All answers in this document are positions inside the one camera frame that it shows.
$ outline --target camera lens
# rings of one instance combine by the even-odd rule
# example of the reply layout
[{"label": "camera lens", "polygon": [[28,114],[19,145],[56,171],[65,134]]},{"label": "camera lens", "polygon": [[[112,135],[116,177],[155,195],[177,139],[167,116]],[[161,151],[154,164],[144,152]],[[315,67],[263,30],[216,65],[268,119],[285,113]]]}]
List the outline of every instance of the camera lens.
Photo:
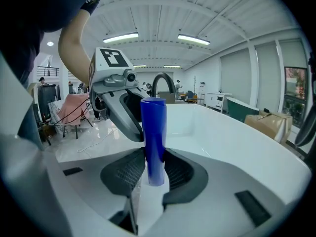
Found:
[{"label": "camera lens", "polygon": [[127,76],[127,80],[128,80],[128,81],[135,81],[135,78],[136,78],[136,76],[135,76],[134,74],[129,74],[129,75]]}]

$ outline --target white cable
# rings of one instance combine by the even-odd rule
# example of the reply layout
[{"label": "white cable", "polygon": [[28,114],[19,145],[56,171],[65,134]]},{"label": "white cable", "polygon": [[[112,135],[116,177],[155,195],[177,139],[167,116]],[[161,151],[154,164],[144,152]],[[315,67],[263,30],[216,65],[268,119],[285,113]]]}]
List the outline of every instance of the white cable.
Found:
[{"label": "white cable", "polygon": [[77,150],[77,153],[85,152],[87,155],[90,156],[90,159],[92,159],[91,154],[89,154],[89,153],[86,151],[86,149],[91,148],[91,147],[93,147],[93,146],[96,146],[96,145],[100,144],[102,141],[105,140],[106,137],[108,137],[109,135],[111,135],[112,133],[114,133],[114,132],[117,131],[117,130],[118,130],[118,129],[113,130],[112,132],[110,132],[109,134],[107,134],[101,141],[99,141],[99,142],[96,143],[96,144],[93,144],[93,145],[91,145],[91,146],[89,146],[89,147],[86,147],[85,149],[79,148],[79,149]]}]

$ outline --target forearm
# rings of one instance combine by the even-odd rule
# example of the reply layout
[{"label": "forearm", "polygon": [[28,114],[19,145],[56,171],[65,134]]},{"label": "forearm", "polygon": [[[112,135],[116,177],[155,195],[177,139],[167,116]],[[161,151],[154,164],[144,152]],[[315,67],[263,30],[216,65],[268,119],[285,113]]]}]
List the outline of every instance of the forearm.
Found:
[{"label": "forearm", "polygon": [[81,36],[89,17],[89,12],[80,10],[69,25],[63,28],[58,42],[58,52],[62,62],[86,85],[89,84],[90,59],[81,44]]}]

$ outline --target window frame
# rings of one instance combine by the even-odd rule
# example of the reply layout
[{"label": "window frame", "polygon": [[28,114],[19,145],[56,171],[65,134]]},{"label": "window frame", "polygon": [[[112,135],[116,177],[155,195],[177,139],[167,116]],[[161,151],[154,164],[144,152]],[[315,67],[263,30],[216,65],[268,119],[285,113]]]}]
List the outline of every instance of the window frame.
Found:
[{"label": "window frame", "polygon": [[[306,85],[305,85],[305,90],[304,90],[304,94],[305,94],[305,99],[301,99],[301,98],[298,98],[298,97],[294,97],[294,96],[291,96],[291,95],[287,95],[287,89],[286,89],[286,68],[290,68],[290,69],[303,69],[305,70],[305,75],[306,75]],[[309,77],[308,77],[308,69],[307,68],[301,68],[301,67],[292,67],[292,66],[284,66],[284,76],[285,76],[285,84],[284,84],[284,100],[283,100],[283,106],[282,106],[282,110],[284,110],[284,105],[285,105],[285,101],[286,99],[290,99],[292,101],[295,101],[295,102],[298,102],[298,103],[301,103],[301,104],[304,104],[305,107],[304,107],[304,110],[303,110],[303,115],[300,119],[300,125],[297,126],[295,125],[294,123],[292,124],[293,126],[297,127],[297,128],[301,128],[302,127],[302,124],[305,120],[305,116],[306,116],[306,107],[307,107],[307,99],[308,99],[308,87],[309,87]]]}]

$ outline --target window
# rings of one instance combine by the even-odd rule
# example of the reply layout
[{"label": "window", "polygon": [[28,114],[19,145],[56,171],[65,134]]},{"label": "window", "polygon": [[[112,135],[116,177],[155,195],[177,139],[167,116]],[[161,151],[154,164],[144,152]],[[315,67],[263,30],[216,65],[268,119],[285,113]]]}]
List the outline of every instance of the window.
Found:
[{"label": "window", "polygon": [[293,117],[293,125],[300,128],[307,103],[307,69],[285,67],[285,96],[283,111]]}]

